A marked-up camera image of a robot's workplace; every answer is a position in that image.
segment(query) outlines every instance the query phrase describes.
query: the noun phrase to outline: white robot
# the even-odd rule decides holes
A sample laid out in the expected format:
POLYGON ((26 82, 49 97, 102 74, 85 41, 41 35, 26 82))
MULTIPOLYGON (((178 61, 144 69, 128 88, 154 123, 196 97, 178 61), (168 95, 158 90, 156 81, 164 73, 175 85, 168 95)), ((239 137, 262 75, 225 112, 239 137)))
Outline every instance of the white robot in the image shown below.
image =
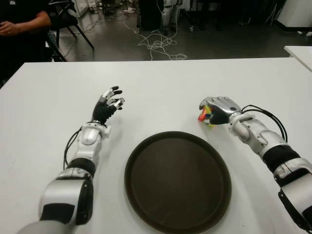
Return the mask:
MULTIPOLYGON (((78 150, 67 167, 42 194, 39 221, 22 228, 18 234, 71 234, 77 225, 86 224, 92 216, 92 178, 98 165, 102 140, 108 135, 106 120, 124 103, 123 98, 112 98, 122 91, 113 87, 105 92, 95 106, 92 121, 78 133, 78 150)), ((228 97, 208 97, 200 109, 212 110, 203 116, 207 124, 227 124, 230 132, 248 144, 260 156, 281 187, 278 193, 293 221, 312 233, 312 165, 301 158, 277 133, 249 115, 228 97)))

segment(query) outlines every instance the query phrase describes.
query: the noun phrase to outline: floor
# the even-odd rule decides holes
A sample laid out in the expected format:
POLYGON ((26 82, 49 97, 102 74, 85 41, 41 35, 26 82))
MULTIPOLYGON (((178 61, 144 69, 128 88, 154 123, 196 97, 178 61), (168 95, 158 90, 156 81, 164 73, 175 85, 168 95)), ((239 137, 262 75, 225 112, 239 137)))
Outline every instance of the floor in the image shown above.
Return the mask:
MULTIPOLYGON (((138 46, 140 35, 126 27, 135 28, 137 15, 122 11, 114 16, 87 12, 79 19, 81 28, 95 47, 93 51, 81 35, 75 39, 66 29, 61 32, 60 50, 68 61, 139 61, 151 60, 146 46, 138 46)), ((189 23, 181 17, 175 36, 177 45, 166 47, 167 53, 183 53, 187 59, 232 59, 288 57, 285 45, 312 45, 312 38, 297 32, 284 32, 276 25, 247 25, 225 23, 222 32, 214 28, 214 20, 205 31, 189 30, 189 23)), ((149 32, 140 32, 147 36, 149 32)), ((152 52, 153 60, 168 60, 166 55, 152 52)))

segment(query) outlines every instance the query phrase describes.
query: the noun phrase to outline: black shirt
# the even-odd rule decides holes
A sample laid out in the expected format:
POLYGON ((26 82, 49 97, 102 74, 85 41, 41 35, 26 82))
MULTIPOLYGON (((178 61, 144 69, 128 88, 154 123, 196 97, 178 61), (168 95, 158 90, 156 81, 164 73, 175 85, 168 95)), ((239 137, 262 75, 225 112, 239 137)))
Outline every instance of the black shirt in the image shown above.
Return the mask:
MULTIPOLYGON (((40 11, 46 10, 47 3, 48 0, 0 0, 0 22, 31 21, 40 11)), ((38 60, 33 57, 39 57, 44 46, 44 37, 43 33, 23 33, 12 37, 0 36, 0 63, 38 60)))
POLYGON ((0 0, 0 22, 28 22, 46 10, 47 0, 0 0))

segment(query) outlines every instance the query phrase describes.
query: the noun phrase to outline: white table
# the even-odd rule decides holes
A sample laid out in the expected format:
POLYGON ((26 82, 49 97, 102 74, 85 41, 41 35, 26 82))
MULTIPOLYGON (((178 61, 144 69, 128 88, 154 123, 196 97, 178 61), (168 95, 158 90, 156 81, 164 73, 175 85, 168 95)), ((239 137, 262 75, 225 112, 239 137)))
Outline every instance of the white table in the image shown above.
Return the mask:
POLYGON ((312 46, 288 46, 284 49, 312 72, 312 46))
MULTIPOLYGON (((78 234, 159 233, 128 204, 123 176, 132 150, 163 131, 201 137, 229 168, 231 202, 206 234, 305 233, 283 208, 279 188, 258 156, 227 126, 209 128, 197 121, 206 96, 259 105, 281 119, 291 146, 312 160, 312 74, 294 58, 23 65, 0 90, 1 233, 14 234, 38 219, 41 192, 60 172, 68 138, 90 120, 98 97, 114 85, 124 90, 126 102, 108 121, 112 134, 94 181, 93 217, 78 234)), ((259 118, 278 130, 270 119, 259 118)))

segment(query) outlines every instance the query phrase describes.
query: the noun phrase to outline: round tray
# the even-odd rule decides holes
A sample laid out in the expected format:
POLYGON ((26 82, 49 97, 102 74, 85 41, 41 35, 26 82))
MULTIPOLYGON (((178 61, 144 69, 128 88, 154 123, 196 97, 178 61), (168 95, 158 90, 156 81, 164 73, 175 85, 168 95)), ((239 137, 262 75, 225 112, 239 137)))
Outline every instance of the round tray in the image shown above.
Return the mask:
POLYGON ((218 152, 183 132, 159 133, 140 143, 126 165, 125 187, 136 213, 171 234, 194 234, 214 226, 232 190, 218 152))

